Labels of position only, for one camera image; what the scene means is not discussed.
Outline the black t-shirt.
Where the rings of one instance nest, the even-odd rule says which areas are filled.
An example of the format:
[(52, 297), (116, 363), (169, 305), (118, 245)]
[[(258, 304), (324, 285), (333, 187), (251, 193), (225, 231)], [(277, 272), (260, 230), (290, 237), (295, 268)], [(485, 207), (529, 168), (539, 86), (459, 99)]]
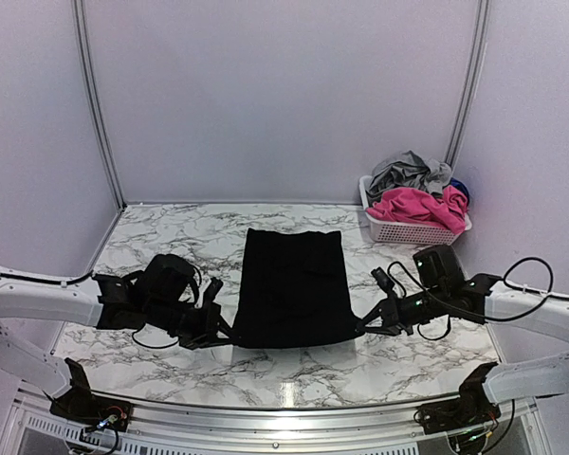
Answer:
[(246, 349), (337, 344), (363, 335), (339, 231), (247, 231), (232, 343)]

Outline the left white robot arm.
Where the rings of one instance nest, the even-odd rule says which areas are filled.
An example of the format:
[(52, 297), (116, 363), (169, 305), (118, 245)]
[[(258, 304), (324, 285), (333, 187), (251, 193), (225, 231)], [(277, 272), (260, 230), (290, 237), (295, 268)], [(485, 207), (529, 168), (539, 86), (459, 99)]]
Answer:
[(158, 254), (122, 277), (89, 272), (78, 278), (27, 275), (0, 265), (0, 369), (40, 389), (58, 408), (94, 421), (101, 401), (83, 367), (12, 335), (4, 319), (76, 323), (97, 330), (162, 330), (176, 345), (230, 345), (234, 335), (215, 298), (223, 286), (204, 284), (199, 270), (174, 254)]

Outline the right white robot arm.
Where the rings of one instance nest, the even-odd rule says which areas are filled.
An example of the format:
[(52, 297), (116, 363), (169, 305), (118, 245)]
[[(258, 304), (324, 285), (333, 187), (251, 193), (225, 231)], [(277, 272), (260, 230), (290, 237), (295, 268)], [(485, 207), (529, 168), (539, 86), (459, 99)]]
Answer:
[[(460, 271), (434, 272), (419, 265), (419, 292), (400, 297), (396, 281), (383, 269), (372, 274), (386, 296), (360, 320), (358, 331), (396, 337), (443, 316), (477, 324), (510, 325), (569, 345), (569, 296), (522, 288), (504, 277)], [(506, 401), (569, 394), (569, 354), (524, 362), (478, 366), (460, 385), (459, 396), (422, 410), (430, 420), (451, 416), (469, 425)]]

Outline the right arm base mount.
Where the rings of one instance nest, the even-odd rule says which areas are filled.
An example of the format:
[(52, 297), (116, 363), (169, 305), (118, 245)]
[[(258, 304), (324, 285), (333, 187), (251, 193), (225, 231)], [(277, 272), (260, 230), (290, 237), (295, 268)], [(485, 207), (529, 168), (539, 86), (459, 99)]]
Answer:
[(434, 434), (493, 422), (500, 416), (498, 406), (483, 399), (476, 401), (472, 397), (460, 396), (423, 404), (413, 419), (425, 434)]

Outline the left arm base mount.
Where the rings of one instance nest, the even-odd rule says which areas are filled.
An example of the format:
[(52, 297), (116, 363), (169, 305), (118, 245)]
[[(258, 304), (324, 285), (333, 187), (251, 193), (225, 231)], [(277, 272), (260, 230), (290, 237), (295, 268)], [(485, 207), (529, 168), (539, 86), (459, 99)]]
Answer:
[(128, 401), (92, 395), (90, 398), (49, 398), (50, 413), (64, 419), (96, 426), (100, 421), (115, 415), (117, 420), (111, 426), (117, 431), (125, 431), (130, 423), (132, 404)]

